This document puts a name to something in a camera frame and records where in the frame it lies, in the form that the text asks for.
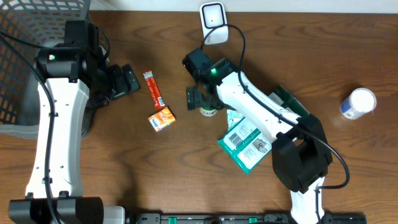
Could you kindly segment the red white small packet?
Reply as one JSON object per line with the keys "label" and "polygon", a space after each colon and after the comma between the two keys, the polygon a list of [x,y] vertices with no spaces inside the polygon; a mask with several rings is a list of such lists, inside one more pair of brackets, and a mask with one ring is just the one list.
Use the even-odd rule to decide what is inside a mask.
{"label": "red white small packet", "polygon": [[148,70],[143,73],[144,79],[147,83],[148,89],[150,91],[150,95],[152,97],[152,100],[154,102],[154,106],[157,110],[162,110],[163,108],[166,107],[163,97],[160,94],[160,90],[157,86],[157,83],[155,81],[155,78],[153,76],[153,73],[151,70]]}

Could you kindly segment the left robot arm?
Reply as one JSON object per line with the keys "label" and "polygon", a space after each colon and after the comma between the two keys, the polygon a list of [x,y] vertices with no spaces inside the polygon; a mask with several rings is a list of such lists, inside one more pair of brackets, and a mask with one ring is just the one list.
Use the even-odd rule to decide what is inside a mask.
{"label": "left robot arm", "polygon": [[130,65],[106,64],[99,29],[85,20],[67,21],[63,42],[41,48],[29,64],[39,83],[37,151],[25,197],[11,200],[14,223],[134,223],[122,206],[84,197],[80,172],[83,117],[140,84]]}

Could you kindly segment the white jar blue label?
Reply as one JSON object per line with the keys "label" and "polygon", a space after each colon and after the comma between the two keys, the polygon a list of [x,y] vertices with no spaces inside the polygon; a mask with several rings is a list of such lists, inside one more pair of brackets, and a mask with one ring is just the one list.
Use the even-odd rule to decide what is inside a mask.
{"label": "white jar blue label", "polygon": [[358,119],[372,112],[377,105],[374,93],[367,88],[357,88],[343,100],[340,111],[346,119]]}

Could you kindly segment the pale green wipes packet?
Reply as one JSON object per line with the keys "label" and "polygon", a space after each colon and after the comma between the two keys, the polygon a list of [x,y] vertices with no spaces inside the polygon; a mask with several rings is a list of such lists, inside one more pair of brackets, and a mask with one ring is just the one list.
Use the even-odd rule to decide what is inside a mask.
{"label": "pale green wipes packet", "polygon": [[244,115],[242,115],[240,112],[236,110],[226,110],[226,114],[227,114],[228,131],[234,128],[244,118]]}

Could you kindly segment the green lid jar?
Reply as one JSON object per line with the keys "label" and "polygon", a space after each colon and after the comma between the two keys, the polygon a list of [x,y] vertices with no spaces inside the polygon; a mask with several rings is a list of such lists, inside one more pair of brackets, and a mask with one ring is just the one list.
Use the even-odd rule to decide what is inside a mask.
{"label": "green lid jar", "polygon": [[217,112],[218,112],[217,109],[213,109],[213,108],[209,108],[209,107],[201,107],[201,108],[199,108],[199,110],[200,110],[200,113],[206,117],[212,117],[215,114],[217,114]]}

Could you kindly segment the orange small box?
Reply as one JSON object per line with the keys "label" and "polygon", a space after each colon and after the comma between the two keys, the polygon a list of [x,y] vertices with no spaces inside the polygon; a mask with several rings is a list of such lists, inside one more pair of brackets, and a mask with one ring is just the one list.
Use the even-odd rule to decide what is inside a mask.
{"label": "orange small box", "polygon": [[171,125],[176,121],[175,116],[170,111],[169,107],[165,107],[160,111],[156,112],[152,116],[148,117],[150,124],[156,132],[159,132]]}

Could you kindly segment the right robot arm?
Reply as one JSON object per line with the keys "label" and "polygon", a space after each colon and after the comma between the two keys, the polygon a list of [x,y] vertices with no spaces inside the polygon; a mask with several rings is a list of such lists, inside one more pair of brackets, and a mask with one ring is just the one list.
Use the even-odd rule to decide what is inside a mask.
{"label": "right robot arm", "polygon": [[300,116],[272,101],[253,85],[228,59],[214,62],[197,48],[182,60],[195,83],[204,85],[216,100],[188,95],[189,109],[199,106],[228,107],[240,112],[271,144],[272,168],[291,193],[290,216],[296,223],[323,223],[322,191],[328,167],[336,157],[343,158],[327,142],[321,121],[314,115]]}

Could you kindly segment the green white package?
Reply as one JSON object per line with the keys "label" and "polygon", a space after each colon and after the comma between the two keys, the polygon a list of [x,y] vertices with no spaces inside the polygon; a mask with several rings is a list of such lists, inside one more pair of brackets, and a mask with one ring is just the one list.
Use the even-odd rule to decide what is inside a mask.
{"label": "green white package", "polygon": [[[271,92],[269,98],[301,117],[309,114],[301,102],[280,85]],[[245,117],[218,141],[218,145],[245,174],[249,174],[272,149],[265,135]]]}

